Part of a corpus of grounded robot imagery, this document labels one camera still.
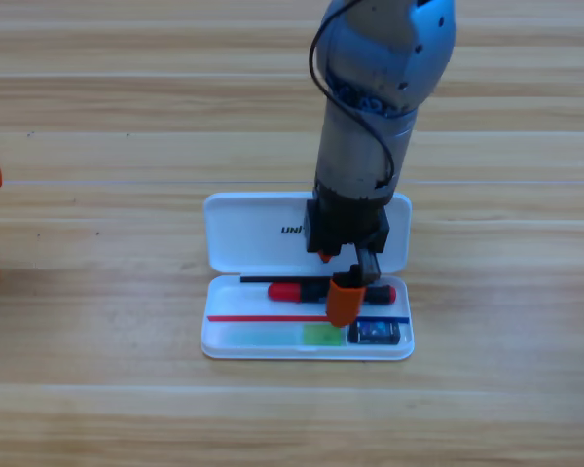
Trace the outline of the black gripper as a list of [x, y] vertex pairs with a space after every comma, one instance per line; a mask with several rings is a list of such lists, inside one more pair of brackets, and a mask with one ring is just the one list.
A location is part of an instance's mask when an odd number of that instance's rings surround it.
[[367, 286], [381, 277], [378, 255], [389, 234], [386, 206], [392, 190], [379, 190], [377, 198], [348, 198], [326, 187], [316, 187], [306, 203], [306, 249], [327, 264], [345, 245], [352, 245], [357, 263], [329, 281], [326, 316], [335, 327], [350, 325], [359, 315]]

